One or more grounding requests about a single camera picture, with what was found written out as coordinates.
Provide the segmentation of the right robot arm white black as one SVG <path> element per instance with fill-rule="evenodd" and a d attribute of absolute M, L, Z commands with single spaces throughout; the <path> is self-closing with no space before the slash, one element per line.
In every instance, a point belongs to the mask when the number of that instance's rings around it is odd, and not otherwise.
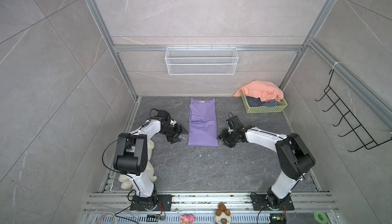
<path fill-rule="evenodd" d="M 298 134 L 279 135 L 257 127 L 245 127 L 237 116 L 226 120 L 228 129 L 223 129 L 218 139 L 233 148 L 237 143 L 253 143 L 268 148 L 277 154 L 281 173 L 267 194 L 250 194 L 253 202 L 264 207 L 280 210 L 292 208 L 288 205 L 290 194 L 306 173 L 315 166 L 315 158 Z"/>

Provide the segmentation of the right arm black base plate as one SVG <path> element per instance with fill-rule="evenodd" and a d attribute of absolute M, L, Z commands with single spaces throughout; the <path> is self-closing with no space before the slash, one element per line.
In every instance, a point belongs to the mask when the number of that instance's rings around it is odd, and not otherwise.
<path fill-rule="evenodd" d="M 273 193 L 257 194 L 252 192 L 249 197 L 255 211 L 293 211 L 295 209 L 290 194 L 283 199 L 279 199 Z"/>

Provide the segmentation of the purple t shirt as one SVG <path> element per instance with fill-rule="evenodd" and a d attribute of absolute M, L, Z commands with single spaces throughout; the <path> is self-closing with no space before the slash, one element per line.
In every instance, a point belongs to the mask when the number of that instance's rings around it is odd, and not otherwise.
<path fill-rule="evenodd" d="M 190 101 L 188 146 L 218 147 L 215 99 Z"/>

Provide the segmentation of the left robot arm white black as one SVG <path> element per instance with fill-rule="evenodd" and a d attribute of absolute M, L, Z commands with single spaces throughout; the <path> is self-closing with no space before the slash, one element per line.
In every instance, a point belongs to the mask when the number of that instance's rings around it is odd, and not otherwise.
<path fill-rule="evenodd" d="M 163 134 L 169 143 L 174 144 L 180 142 L 180 136 L 188 131 L 166 110 L 152 108 L 141 127 L 118 136 L 113 160 L 114 171 L 120 174 L 121 188 L 135 190 L 133 201 L 148 211 L 158 205 L 157 190 L 148 173 L 152 170 L 149 141 L 156 134 Z"/>

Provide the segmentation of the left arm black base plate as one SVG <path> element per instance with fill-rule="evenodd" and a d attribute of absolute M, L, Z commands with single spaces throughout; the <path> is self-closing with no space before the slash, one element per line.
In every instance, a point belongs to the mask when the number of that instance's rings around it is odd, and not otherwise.
<path fill-rule="evenodd" d="M 131 211 L 170 211 L 173 196 L 170 194 L 152 195 L 150 197 L 132 197 Z"/>

